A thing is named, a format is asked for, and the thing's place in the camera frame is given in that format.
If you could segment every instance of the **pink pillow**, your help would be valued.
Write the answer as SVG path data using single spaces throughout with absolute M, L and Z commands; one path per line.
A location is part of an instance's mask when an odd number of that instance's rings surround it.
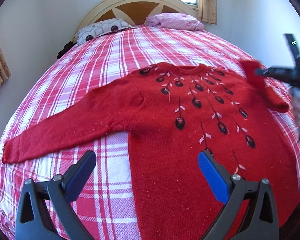
M 161 13 L 150 16 L 147 17 L 145 24 L 175 30 L 205 31 L 203 23 L 197 18 L 182 13 Z

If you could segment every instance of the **white pillow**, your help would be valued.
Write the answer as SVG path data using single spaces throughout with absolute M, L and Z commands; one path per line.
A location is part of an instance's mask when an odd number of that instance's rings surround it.
M 78 45 L 100 37 L 108 33 L 116 33 L 126 29 L 134 28 L 126 21 L 120 18 L 113 18 L 88 25 L 77 31 L 74 37 L 78 37 Z

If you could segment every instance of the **red sweater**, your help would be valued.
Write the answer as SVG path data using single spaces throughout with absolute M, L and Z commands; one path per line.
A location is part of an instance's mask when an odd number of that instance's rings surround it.
M 267 107 L 284 112 L 288 105 L 254 77 L 257 62 L 242 65 L 249 82 L 204 65 L 134 71 L 7 141 L 2 162 L 124 130 L 142 240 L 199 239 L 215 219 L 222 205 L 197 164 L 204 149 L 230 173 L 268 178 L 282 225 L 300 201 L 296 160 Z

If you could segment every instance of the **sweater collar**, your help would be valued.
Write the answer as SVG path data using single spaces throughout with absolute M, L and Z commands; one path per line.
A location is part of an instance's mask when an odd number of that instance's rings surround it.
M 165 67 L 175 75 L 196 75 L 206 70 L 208 67 L 204 64 L 198 66 L 175 66 L 170 63 L 158 63 L 158 67 Z

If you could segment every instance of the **pillowcase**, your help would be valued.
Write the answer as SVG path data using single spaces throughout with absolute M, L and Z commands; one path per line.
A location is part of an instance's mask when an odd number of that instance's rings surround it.
M 147 17 L 145 24 L 175 30 L 205 31 L 203 23 L 197 18 L 182 13 L 161 13 L 150 16 Z
M 77 31 L 74 37 L 78 37 L 78 45 L 100 37 L 108 33 L 117 33 L 126 29 L 134 28 L 120 18 L 113 18 L 88 25 Z

